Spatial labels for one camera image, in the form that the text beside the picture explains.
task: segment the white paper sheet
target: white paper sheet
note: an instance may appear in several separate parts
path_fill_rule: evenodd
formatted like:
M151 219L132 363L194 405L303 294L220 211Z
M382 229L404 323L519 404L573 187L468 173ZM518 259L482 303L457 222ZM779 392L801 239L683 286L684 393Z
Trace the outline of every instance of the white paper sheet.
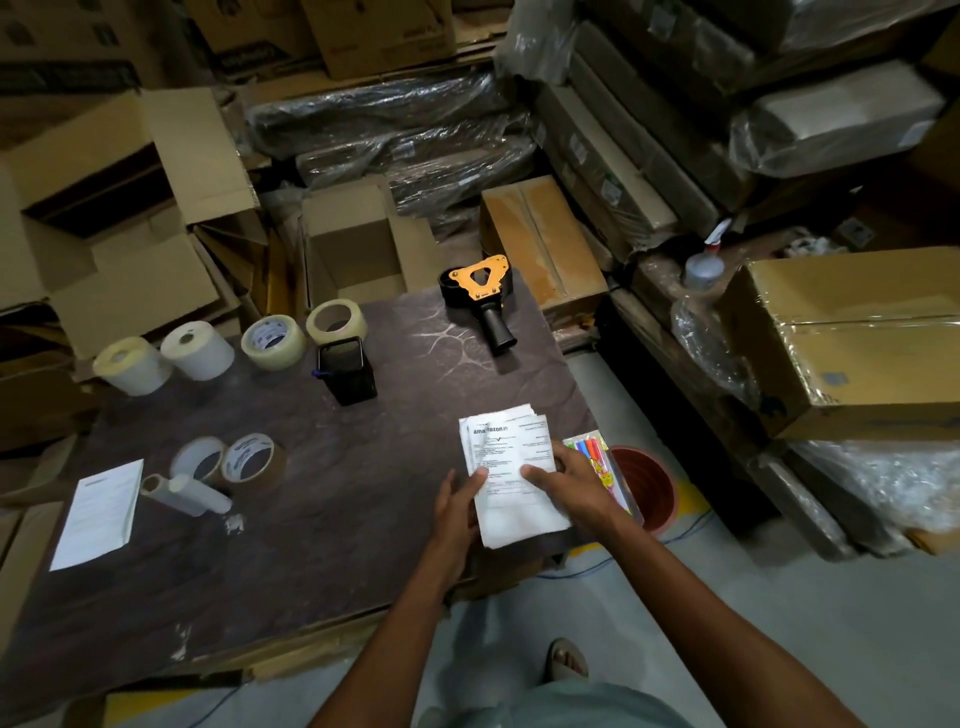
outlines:
M520 475L522 465L555 470L545 416L529 404L476 415L460 421L460 436L468 471L489 471L474 499L484 546L501 548L570 527L549 496Z
M70 504L50 571L67 569L130 542L143 460L83 478Z

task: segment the plastic packaging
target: plastic packaging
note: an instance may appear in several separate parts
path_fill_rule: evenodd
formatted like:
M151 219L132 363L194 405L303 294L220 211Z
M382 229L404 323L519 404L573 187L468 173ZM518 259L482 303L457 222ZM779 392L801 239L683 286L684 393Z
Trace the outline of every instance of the plastic packaging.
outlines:
M760 390L747 363L733 354L712 309L693 301L670 306L671 331L690 358L714 383L751 409L760 405Z
M811 440L803 459L900 528L960 528L960 442Z
M287 159L360 136L505 111L514 95L492 70L468 67L261 104L244 115L256 151Z
M574 0L516 0L507 35L493 51L499 76L562 85L577 30Z
M529 121L528 111L515 109L431 129L360 138L351 133L335 144L297 155L297 169L307 186L321 189L367 174L381 174L399 165L495 144L507 134L527 131Z
M903 61L771 93L733 119L731 159L776 178L799 177L919 144L944 98Z
M536 148L528 137L514 136L490 147L390 170L386 177L396 210L406 217L435 219L488 187L530 175Z
M707 0L762 48L829 48L881 31L957 0Z

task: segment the tape roll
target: tape roll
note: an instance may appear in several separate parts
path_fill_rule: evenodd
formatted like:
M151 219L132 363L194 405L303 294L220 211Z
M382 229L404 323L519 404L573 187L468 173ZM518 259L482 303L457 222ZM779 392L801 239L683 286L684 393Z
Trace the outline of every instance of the tape roll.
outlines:
M140 483L140 495L155 500L158 503L175 508L187 516L201 516L206 513L206 508L200 503L189 500L170 492L170 481L163 475L147 475Z
M220 466L227 446L216 437L198 437L177 451L170 462L170 477L186 475L202 483L224 482Z
M196 381L220 376L230 368L236 355L227 340L206 321L191 321L175 328L163 339L160 353Z
M139 336L110 344L93 360L93 374L131 397L155 392L172 372L173 365Z
M317 346L359 336L367 338L367 320L353 301L334 299L321 303L306 318L306 332Z
M260 369L275 372L300 361L306 337L289 316L267 316L244 332L240 348Z
M272 485L283 475L287 454L260 432L241 437L224 453L221 473L234 485Z

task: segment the cardboard box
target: cardboard box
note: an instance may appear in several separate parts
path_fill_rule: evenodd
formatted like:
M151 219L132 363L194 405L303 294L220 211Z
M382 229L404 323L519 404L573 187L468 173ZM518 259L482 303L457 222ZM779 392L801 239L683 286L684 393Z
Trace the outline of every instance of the cardboard box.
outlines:
M658 233L673 231L677 215L647 181L581 98L569 86L545 85L537 96L542 127L535 139L543 146L552 136L566 162L607 205L617 226L637 250L662 242Z
M320 55L299 0L183 5L210 46L216 69L228 78Z
M331 78L449 58L457 52L450 0L301 0Z
M717 303L760 386L767 432L954 440L960 249L761 260Z
M301 312L332 299L367 303L430 288L444 271L429 224L399 217L382 177L308 194L303 228Z
M62 503L28 508L0 566L0 655L10 644L20 612L30 595L60 522Z
M553 177L488 189L480 239L504 254L534 294L553 330L582 323L607 295L607 281Z

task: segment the table surface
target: table surface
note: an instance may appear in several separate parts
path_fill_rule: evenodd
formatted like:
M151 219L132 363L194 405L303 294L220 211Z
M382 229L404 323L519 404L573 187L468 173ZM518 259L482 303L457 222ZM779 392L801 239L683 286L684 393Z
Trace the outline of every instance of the table surface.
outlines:
M71 462L79 478L144 458L166 473L195 437L264 432L287 450L273 486L233 491L226 516L192 519L141 498L128 545L37 575L0 661L0 724L201 657L389 605L429 537L447 469L465 464L461 417L529 402L555 438L596 427L526 285L506 321L518 343L493 359L439 289L364 305L378 397L340 407L310 376L313 347L282 372L242 354L208 382L174 376L142 398L115 393ZM242 515L243 529L226 518ZM495 553L522 561L582 543L574 531Z

